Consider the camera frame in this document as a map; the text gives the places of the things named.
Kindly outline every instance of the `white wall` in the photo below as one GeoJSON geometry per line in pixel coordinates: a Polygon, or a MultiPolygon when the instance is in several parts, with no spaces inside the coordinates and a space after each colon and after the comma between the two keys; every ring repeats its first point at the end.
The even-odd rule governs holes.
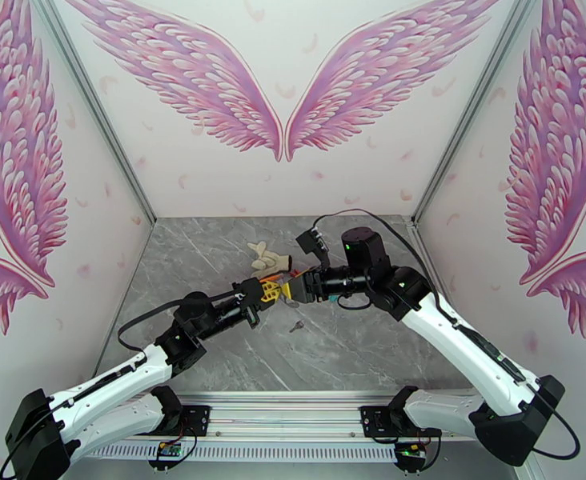
{"type": "MultiPolygon", "coordinates": [[[[47,256],[54,287],[41,287],[48,298],[17,300],[6,336],[0,331],[0,465],[6,429],[25,394],[39,387],[52,393],[90,377],[150,232],[35,13],[33,35],[50,61],[68,219],[65,243],[47,256]]],[[[0,258],[17,264],[1,240],[0,258]]]]}
{"type": "MultiPolygon", "coordinates": [[[[161,103],[96,45],[82,25],[85,15],[66,0],[54,1],[160,217],[320,214],[345,206],[410,214],[513,2],[497,0],[472,44],[408,100],[362,126],[361,134],[328,152],[304,147],[291,162],[284,157],[277,162],[267,148],[240,153],[202,134],[197,117],[187,120],[161,103]]],[[[432,0],[131,1],[204,25],[232,43],[285,126],[319,65],[345,35],[389,12],[432,0]]],[[[98,19],[97,12],[90,15],[98,19]]],[[[448,30],[451,39],[461,32],[448,30]]],[[[176,58],[189,54],[180,50],[176,58]]],[[[404,70],[406,63],[394,69],[404,70]]]]}
{"type": "MultiPolygon", "coordinates": [[[[586,18],[586,0],[577,1],[584,5],[586,18]]],[[[517,362],[538,375],[553,374],[566,386],[559,411],[580,436],[582,454],[571,462],[538,457],[546,478],[560,480],[586,478],[586,339],[579,328],[571,332],[559,298],[548,292],[527,296],[531,283],[519,284],[528,268],[527,254],[507,240],[504,216],[505,194],[513,191],[505,183],[516,87],[523,52],[540,19],[541,2],[512,47],[421,231],[458,310],[517,362]]],[[[564,257],[585,251],[586,219],[564,257]]],[[[572,441],[553,419],[538,447],[565,454],[572,441]]]]}

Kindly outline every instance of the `angel wing mural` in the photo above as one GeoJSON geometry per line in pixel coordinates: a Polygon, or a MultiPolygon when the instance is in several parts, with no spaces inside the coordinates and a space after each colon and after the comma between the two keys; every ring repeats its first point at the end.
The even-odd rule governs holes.
{"type": "Polygon", "coordinates": [[[31,33],[26,0],[0,7],[0,239],[14,263],[0,258],[0,330],[15,302],[47,298],[54,286],[46,256],[64,243],[62,143],[42,44],[31,33]]]}
{"type": "Polygon", "coordinates": [[[98,46],[160,100],[240,151],[288,161],[342,144],[409,98],[472,42],[499,0],[433,0],[353,30],[325,58],[286,129],[235,48],[204,26],[127,0],[66,0],[98,46]]]}
{"type": "Polygon", "coordinates": [[[547,291],[586,337],[586,252],[561,260],[586,215],[586,21],[576,0],[543,0],[518,86],[508,238],[528,254],[521,284],[547,291]]]}

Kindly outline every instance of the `marble surface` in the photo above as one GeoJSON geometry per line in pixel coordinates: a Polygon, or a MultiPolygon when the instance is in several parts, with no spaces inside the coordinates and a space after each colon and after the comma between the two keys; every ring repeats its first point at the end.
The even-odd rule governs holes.
{"type": "MultiPolygon", "coordinates": [[[[390,218],[405,234],[402,219],[390,218]]],[[[248,242],[267,242],[279,254],[291,254],[298,270],[316,265],[295,237],[313,218],[166,218],[160,219],[131,287],[115,330],[124,322],[192,290],[209,295],[229,289],[251,274],[255,254],[248,242]]],[[[354,226],[370,226],[384,239],[396,265],[414,266],[411,255],[384,228],[368,217],[326,218],[320,224],[331,249],[331,263],[343,265],[340,235],[354,226]]],[[[357,303],[352,298],[350,303],[357,303]]],[[[200,390],[388,390],[411,384],[460,388],[469,384],[440,353],[391,316],[371,308],[346,311],[335,303],[298,308],[283,302],[261,313],[251,330],[240,323],[204,342],[207,354],[172,379],[178,393],[200,390]],[[303,328],[291,332],[301,321],[303,328]]],[[[171,323],[166,312],[126,332],[129,343],[145,346],[171,323]]],[[[99,370],[131,356],[114,332],[99,370]]]]}

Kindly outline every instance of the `gray marble floor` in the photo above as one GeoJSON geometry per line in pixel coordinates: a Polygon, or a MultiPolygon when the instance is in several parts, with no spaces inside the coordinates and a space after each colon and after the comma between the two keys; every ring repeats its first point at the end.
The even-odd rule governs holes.
{"type": "MultiPolygon", "coordinates": [[[[404,233],[401,218],[391,218],[404,233]]],[[[254,253],[248,242],[267,242],[291,254],[299,270],[315,265],[295,237],[312,218],[168,218],[153,231],[115,329],[124,322],[192,290],[226,291],[251,274],[254,253]]],[[[410,254],[386,230],[365,217],[334,217],[320,223],[333,265],[346,263],[340,235],[353,226],[370,226],[384,239],[391,261],[414,266],[410,254]]],[[[152,342],[171,323],[168,312],[126,332],[140,346],[152,342]]],[[[207,354],[172,380],[178,393],[200,390],[388,390],[412,384],[431,388],[466,387],[464,377],[419,335],[376,310],[346,311],[332,303],[279,302],[261,314],[251,330],[240,323],[204,342],[207,354]],[[297,321],[304,327],[290,332],[297,321]]],[[[100,371],[130,357],[115,333],[107,343],[100,371]]]]}

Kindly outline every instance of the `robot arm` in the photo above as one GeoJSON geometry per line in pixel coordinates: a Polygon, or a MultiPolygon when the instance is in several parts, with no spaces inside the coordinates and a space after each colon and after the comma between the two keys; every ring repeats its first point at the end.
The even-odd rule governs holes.
{"type": "Polygon", "coordinates": [[[133,434],[174,429],[182,406],[169,387],[123,403],[191,368],[206,353],[200,340],[242,321],[255,328],[258,312],[279,296],[270,286],[247,279],[234,285],[233,298],[217,306],[204,293],[190,293],[171,327],[133,358],[50,397],[42,389],[25,396],[6,435],[6,464],[12,460],[18,480],[56,480],[95,448],[133,434]]]}
{"type": "Polygon", "coordinates": [[[348,265],[330,267],[317,229],[300,235],[302,250],[318,256],[321,265],[285,284],[284,294],[297,302],[365,294],[429,341],[476,389],[451,396],[404,387],[389,404],[398,435],[436,428],[476,437],[500,460],[522,465],[564,394],[562,384],[552,376],[538,378],[502,354],[441,295],[439,310],[427,280],[412,268],[393,266],[376,232],[350,229],[342,243],[348,265]]]}

